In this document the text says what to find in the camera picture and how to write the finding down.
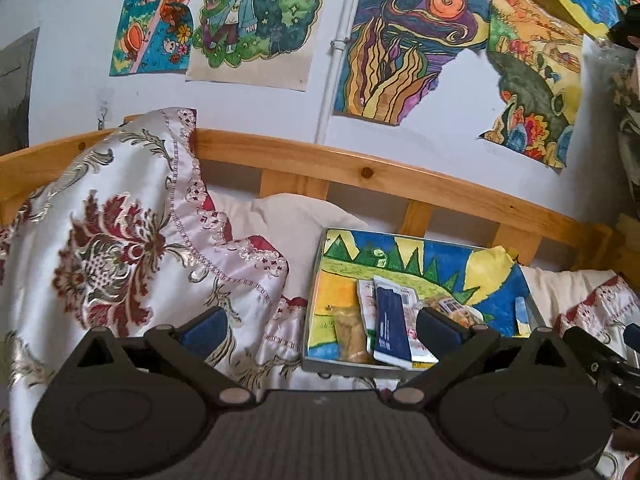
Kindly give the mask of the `white wall pipe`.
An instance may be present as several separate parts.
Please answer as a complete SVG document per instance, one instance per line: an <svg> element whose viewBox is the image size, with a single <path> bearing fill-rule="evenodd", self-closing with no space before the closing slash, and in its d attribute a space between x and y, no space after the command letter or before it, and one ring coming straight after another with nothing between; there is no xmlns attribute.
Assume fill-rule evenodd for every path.
<svg viewBox="0 0 640 480"><path fill-rule="evenodd" d="M357 0L344 0L340 19L337 23L336 34L330 42L331 58L328 73L326 74L326 86L324 87L316 131L314 132L314 144L323 145L326 143L326 133L328 132L334 107L343 55L347 46L347 40L350 38L350 25L356 12L356 6Z"/></svg>

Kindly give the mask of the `white red-text snack packet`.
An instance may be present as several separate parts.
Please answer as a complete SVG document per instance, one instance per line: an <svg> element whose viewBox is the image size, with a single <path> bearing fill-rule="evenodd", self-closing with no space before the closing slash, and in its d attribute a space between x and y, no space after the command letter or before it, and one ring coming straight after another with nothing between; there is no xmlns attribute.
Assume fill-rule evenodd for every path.
<svg viewBox="0 0 640 480"><path fill-rule="evenodd" d="M420 370L438 362L418 337L420 311L416 291L388 278L357 281L367 352L384 365Z"/></svg>

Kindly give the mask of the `clear bag of puffed snack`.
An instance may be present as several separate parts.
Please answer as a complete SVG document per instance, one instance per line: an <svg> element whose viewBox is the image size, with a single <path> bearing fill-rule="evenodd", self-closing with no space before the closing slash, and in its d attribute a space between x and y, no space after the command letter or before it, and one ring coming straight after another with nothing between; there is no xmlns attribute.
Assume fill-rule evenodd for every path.
<svg viewBox="0 0 640 480"><path fill-rule="evenodd" d="M367 350L368 337L359 309L334 307L332 318L338 344L338 359L347 363L372 364L373 358Z"/></svg>

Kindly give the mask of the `orange snack packet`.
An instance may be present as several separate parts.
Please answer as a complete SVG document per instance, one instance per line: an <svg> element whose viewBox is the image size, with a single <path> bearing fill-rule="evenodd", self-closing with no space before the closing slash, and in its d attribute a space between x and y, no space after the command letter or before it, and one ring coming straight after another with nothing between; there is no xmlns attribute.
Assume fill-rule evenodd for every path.
<svg viewBox="0 0 640 480"><path fill-rule="evenodd" d="M460 304L457 299L452 297L436 296L430 298L427 303L430 308L465 328L485 323L484 316L479 310Z"/></svg>

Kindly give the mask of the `swirly sun painting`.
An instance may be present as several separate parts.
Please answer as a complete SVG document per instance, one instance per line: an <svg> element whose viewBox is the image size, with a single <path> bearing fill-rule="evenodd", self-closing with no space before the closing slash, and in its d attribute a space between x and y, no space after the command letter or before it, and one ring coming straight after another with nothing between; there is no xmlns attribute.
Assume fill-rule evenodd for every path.
<svg viewBox="0 0 640 480"><path fill-rule="evenodd" d="M358 0L334 112L398 126L442 68L488 43L491 0Z"/></svg>

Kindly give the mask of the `white pillow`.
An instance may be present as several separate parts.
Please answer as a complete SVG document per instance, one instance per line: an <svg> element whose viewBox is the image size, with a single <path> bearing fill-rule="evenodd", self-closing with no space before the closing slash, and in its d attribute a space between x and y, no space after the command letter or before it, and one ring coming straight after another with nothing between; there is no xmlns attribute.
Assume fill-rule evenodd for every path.
<svg viewBox="0 0 640 480"><path fill-rule="evenodd" d="M310 295L314 263L327 229L366 230L369 226L339 206L295 194L277 194L242 202L213 192L218 210L228 214L235 240L262 237L288 262L281 295L288 299Z"/></svg>

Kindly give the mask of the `red-haired girl painting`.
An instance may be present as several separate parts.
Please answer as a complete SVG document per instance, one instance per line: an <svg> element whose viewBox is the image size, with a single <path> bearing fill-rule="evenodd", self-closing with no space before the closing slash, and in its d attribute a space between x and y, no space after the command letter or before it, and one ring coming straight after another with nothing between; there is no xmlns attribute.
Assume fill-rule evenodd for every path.
<svg viewBox="0 0 640 480"><path fill-rule="evenodd" d="M189 64L194 21L190 0L124 0L110 75L178 73Z"/></svg>

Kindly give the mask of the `dark blue snack packet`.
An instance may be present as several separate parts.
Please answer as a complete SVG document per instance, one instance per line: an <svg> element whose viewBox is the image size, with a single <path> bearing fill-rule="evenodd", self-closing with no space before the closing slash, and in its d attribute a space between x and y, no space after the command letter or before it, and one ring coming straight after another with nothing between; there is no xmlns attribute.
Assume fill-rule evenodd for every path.
<svg viewBox="0 0 640 480"><path fill-rule="evenodd" d="M386 365L412 369L412 359L401 296L393 289L375 287L376 337L373 357Z"/></svg>

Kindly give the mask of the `blond boy painting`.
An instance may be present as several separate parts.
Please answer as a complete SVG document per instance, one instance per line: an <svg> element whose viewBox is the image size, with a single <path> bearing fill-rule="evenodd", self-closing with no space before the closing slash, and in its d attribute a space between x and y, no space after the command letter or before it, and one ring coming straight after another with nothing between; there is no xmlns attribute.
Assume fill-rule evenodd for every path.
<svg viewBox="0 0 640 480"><path fill-rule="evenodd" d="M188 81L304 91L323 0L203 0Z"/></svg>

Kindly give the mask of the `wooden bed headboard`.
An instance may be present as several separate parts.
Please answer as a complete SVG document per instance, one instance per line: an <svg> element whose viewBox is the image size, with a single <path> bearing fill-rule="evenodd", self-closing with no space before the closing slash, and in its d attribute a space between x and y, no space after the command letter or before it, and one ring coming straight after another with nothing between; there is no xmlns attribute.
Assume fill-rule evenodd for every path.
<svg viewBox="0 0 640 480"><path fill-rule="evenodd" d="M317 144L215 129L195 130L192 151L208 162L254 168L262 197L290 193L326 200L334 184L393 195L407 202L401 234L426 233L440 210L492 224L484 246L501 246L528 266L546 240L574 250L572 267L639 276L639 231L585 223L484 186L384 158Z"/></svg>

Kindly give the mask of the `tray with dinosaur painting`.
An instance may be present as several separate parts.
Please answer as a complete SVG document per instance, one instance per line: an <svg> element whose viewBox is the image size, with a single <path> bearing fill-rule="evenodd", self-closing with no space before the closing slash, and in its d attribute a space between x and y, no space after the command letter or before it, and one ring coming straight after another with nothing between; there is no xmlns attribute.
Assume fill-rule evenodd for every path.
<svg viewBox="0 0 640 480"><path fill-rule="evenodd" d="M521 267L500 246L478 248L414 236L328 229L314 264L303 339L303 368L322 376L405 380L420 370L355 364L338 359L332 310L360 311L357 281L382 276L413 288L420 310L436 296L479 310L485 324L505 337L526 338L539 322Z"/></svg>

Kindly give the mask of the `landscape painting on wall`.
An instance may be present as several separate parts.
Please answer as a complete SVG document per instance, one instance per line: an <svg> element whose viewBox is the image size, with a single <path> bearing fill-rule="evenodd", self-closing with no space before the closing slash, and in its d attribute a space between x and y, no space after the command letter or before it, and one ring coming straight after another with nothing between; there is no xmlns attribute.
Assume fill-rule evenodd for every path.
<svg viewBox="0 0 640 480"><path fill-rule="evenodd" d="M582 33L534 0L491 0L486 54L504 110L482 138L565 168L582 96Z"/></svg>

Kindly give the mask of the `white floral embroidered blanket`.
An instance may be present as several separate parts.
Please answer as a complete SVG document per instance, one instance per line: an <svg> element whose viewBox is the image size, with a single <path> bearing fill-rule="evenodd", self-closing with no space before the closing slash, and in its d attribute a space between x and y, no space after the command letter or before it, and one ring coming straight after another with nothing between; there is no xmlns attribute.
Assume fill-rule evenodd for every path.
<svg viewBox="0 0 640 480"><path fill-rule="evenodd" d="M288 262L235 240L190 141L196 114L145 114L32 193L1 231L2 446L19 479L46 471L30 420L82 336L136 336L205 310L227 315L207 364L254 393L306 387L307 299L281 295Z"/></svg>

